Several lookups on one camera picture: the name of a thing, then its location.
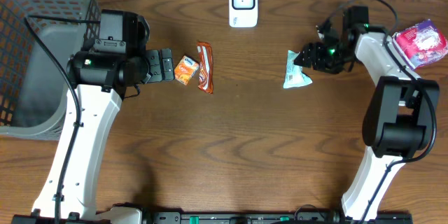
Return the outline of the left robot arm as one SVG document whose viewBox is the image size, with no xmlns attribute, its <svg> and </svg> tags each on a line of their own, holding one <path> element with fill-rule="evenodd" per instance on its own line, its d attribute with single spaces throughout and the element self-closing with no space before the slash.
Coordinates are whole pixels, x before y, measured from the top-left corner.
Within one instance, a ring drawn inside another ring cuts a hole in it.
<svg viewBox="0 0 448 224">
<path fill-rule="evenodd" d="M 97 211 L 97 179 L 108 135 L 127 88 L 171 81 L 172 52 L 147 50 L 150 27 L 143 16 L 103 10 L 99 36 L 84 43 L 66 68 L 66 113 L 47 181 L 28 216 L 13 223 L 147 223 L 146 210 L 116 204 Z"/>
</svg>

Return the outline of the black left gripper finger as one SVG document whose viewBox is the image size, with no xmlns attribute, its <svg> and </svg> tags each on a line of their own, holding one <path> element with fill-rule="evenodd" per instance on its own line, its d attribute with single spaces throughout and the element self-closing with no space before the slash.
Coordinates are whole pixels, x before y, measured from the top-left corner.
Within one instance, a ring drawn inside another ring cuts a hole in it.
<svg viewBox="0 0 448 224">
<path fill-rule="evenodd" d="M 161 66 L 161 56 L 158 50 L 147 50 L 146 59 L 149 63 L 149 74 L 150 78 L 147 83 L 156 83 L 162 81 L 162 66 Z"/>
<path fill-rule="evenodd" d="M 160 50 L 161 58 L 161 70 L 164 81 L 174 80 L 174 64 L 172 59 L 172 50 L 169 48 L 163 48 Z"/>
</svg>

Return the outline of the orange small box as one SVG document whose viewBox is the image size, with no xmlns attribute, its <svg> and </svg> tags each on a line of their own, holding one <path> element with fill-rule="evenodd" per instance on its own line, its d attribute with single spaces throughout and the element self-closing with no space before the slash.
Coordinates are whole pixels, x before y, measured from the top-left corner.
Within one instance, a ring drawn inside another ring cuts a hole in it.
<svg viewBox="0 0 448 224">
<path fill-rule="evenodd" d="M 199 64 L 194 59 L 184 55 L 174 69 L 174 77 L 178 82 L 187 85 L 198 69 Z"/>
</svg>

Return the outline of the red orange snack wrapper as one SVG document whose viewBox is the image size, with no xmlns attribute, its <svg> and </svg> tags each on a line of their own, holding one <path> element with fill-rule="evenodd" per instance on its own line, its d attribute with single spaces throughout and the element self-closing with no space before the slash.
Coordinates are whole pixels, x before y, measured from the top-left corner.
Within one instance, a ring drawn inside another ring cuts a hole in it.
<svg viewBox="0 0 448 224">
<path fill-rule="evenodd" d="M 197 42 L 197 51 L 199 53 L 199 85 L 198 88 L 202 91 L 212 94 L 214 90 L 213 85 L 213 52 L 211 45 L 206 42 Z"/>
</svg>

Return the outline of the purple snack package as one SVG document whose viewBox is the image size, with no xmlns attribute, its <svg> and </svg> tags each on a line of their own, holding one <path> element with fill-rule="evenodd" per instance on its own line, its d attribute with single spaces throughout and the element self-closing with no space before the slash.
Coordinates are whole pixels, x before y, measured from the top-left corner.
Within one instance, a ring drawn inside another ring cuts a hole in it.
<svg viewBox="0 0 448 224">
<path fill-rule="evenodd" d="M 447 39 L 431 19 L 396 32 L 393 45 L 412 70 L 437 62 L 447 55 Z"/>
</svg>

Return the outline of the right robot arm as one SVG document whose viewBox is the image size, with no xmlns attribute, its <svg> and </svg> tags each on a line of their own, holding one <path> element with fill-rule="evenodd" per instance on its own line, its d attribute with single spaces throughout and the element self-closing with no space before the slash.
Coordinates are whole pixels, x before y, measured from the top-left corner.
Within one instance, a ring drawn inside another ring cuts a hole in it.
<svg viewBox="0 0 448 224">
<path fill-rule="evenodd" d="M 362 125 L 364 156 L 341 202 L 344 221 L 373 223 L 394 176 L 435 143 L 440 88 L 408 67 L 390 32 L 370 24 L 366 6 L 344 10 L 341 32 L 331 17 L 316 30 L 320 40 L 304 45 L 295 65 L 339 74 L 360 62 L 375 85 Z"/>
</svg>

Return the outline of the teal snack packet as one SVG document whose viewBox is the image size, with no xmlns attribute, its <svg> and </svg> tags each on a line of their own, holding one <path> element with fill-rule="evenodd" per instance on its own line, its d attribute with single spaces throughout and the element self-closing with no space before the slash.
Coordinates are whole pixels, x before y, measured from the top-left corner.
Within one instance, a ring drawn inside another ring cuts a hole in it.
<svg viewBox="0 0 448 224">
<path fill-rule="evenodd" d="M 283 89 L 301 88 L 312 84 L 312 79 L 302 72 L 302 67 L 294 64 L 295 58 L 299 55 L 299 52 L 288 51 Z"/>
</svg>

